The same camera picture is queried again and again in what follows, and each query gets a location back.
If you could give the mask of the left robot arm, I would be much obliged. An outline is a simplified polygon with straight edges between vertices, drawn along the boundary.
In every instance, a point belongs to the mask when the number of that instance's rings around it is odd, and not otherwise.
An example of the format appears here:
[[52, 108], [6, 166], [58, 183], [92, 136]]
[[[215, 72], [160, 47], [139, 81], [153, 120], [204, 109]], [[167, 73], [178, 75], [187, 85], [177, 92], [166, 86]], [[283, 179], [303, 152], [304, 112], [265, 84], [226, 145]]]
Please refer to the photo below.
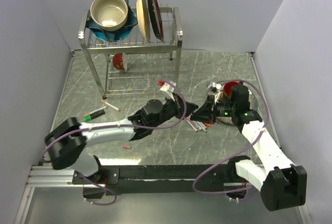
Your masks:
[[172, 118], [179, 120], [192, 114], [198, 105], [186, 102], [178, 94], [161, 102], [149, 100], [135, 114], [120, 121], [106, 123], [80, 123], [76, 117], [67, 118], [45, 137], [46, 153], [53, 169], [72, 168], [95, 184], [103, 177], [103, 169], [96, 156], [90, 156], [85, 148], [117, 141], [135, 141], [162, 130], [163, 124]]

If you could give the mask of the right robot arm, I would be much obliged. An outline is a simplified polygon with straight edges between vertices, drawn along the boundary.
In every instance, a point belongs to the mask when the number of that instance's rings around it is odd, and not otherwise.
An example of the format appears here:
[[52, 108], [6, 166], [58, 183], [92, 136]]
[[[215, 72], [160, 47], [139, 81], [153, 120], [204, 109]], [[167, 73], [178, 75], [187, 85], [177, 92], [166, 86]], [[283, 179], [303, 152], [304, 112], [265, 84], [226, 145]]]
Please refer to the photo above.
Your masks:
[[204, 104], [191, 115], [192, 121], [212, 124], [218, 117], [229, 117], [249, 141], [262, 162], [257, 166], [248, 158], [228, 158], [227, 176], [231, 181], [246, 179], [259, 192], [267, 210], [277, 211], [306, 202], [307, 172], [295, 165], [278, 147], [260, 114], [250, 106], [250, 90], [237, 83], [229, 95], [219, 100], [224, 86], [214, 83]]

